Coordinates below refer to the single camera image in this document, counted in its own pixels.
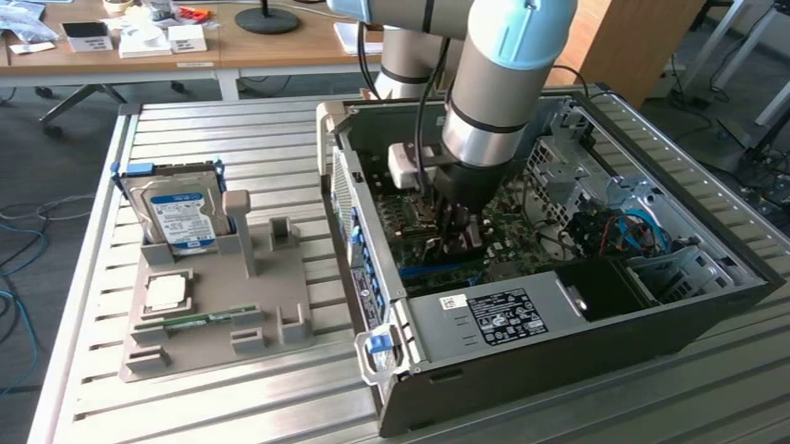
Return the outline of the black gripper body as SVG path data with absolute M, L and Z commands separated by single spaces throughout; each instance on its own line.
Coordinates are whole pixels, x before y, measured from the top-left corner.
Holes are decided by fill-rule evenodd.
M 477 167 L 465 163 L 438 168 L 434 187 L 444 206 L 465 208 L 480 215 L 502 185 L 508 164 Z

